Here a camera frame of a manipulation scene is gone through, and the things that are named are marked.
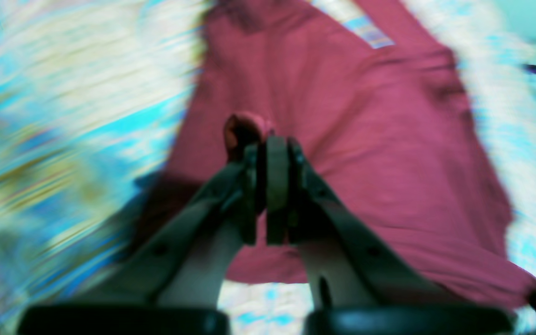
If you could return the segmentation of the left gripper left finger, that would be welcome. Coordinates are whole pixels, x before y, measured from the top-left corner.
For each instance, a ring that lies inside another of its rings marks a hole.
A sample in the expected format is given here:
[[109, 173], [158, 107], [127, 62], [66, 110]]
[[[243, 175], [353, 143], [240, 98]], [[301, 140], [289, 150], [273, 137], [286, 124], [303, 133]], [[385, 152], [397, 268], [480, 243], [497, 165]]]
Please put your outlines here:
[[255, 242], [264, 146], [247, 146], [107, 279], [24, 314], [21, 335], [229, 335], [217, 302], [232, 259]]

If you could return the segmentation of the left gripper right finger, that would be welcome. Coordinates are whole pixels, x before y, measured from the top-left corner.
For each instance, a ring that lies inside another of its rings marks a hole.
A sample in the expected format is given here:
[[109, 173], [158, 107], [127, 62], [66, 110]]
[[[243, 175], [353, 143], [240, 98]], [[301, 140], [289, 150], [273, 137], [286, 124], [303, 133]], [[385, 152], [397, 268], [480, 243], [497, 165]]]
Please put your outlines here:
[[267, 244], [301, 255], [314, 301], [305, 335], [509, 335], [510, 316], [409, 267], [313, 170], [293, 139], [266, 141]]

